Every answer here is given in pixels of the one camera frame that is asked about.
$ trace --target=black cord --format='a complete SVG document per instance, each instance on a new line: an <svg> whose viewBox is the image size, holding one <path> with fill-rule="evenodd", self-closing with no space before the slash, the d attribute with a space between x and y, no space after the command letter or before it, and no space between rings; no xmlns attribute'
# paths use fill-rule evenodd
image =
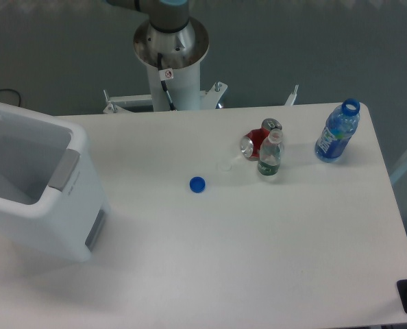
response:
<svg viewBox="0 0 407 329"><path fill-rule="evenodd" d="M158 53L158 71L161 71L161 70L162 70L162 54ZM169 90L167 89L167 84L165 83L164 80L161 80L161 86L162 86L162 89L165 92L165 95L167 97L167 101L168 101L169 106L170 106L170 111L176 111L176 107L173 104L173 100L172 100L172 98L170 96Z"/></svg>
<svg viewBox="0 0 407 329"><path fill-rule="evenodd" d="M21 106L22 97L21 97L21 94L17 90L14 90L14 89L11 89L11 88L0 89L0 93L2 93L4 91L10 91L11 93L17 94L18 95L18 107Z"/></svg>

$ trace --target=plastic bottle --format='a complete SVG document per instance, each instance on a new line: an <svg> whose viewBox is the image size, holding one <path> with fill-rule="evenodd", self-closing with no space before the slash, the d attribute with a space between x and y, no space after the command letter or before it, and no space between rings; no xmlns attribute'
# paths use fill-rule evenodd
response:
<svg viewBox="0 0 407 329"><path fill-rule="evenodd" d="M260 159L258 171L265 176L275 175L280 168L281 155L283 152L283 132L272 129L260 147Z"/></svg>
<svg viewBox="0 0 407 329"><path fill-rule="evenodd" d="M350 138L356 132L360 115L360 104L355 99L347 99L330 114L316 145L317 157L324 162L334 162L343 153Z"/></svg>

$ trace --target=blue bottle label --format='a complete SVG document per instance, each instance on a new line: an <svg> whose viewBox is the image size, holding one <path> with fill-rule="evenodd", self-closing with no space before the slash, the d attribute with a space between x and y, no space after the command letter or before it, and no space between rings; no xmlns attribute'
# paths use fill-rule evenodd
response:
<svg viewBox="0 0 407 329"><path fill-rule="evenodd" d="M347 146L350 138L351 137L343 138L342 134L338 132L334 133L328 129L328 127L325 127L322 131L321 138L317 141L317 151L324 158L338 158L342 154L345 146Z"/></svg>

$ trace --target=blue water bottle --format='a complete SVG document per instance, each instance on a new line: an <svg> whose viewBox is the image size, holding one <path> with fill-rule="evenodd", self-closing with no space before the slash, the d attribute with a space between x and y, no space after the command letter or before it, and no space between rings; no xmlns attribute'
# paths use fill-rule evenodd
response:
<svg viewBox="0 0 407 329"><path fill-rule="evenodd" d="M349 98L330 114L314 147L319 159L324 162L334 162L347 146L350 138L356 132L359 124L360 104Z"/></svg>

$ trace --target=gray floor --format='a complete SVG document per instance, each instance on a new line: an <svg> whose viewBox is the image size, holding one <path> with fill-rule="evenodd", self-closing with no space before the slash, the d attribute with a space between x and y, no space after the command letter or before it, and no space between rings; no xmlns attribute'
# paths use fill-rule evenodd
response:
<svg viewBox="0 0 407 329"><path fill-rule="evenodd" d="M300 84L297 103L366 103L388 168L407 148L407 0L190 6L210 35L201 86L228 84L227 107L281 105ZM112 96L148 93L132 49L145 19L100 0L0 0L0 88L53 115L100 113L104 88ZM10 94L0 100L16 102ZM395 192L407 230L407 176Z"/></svg>

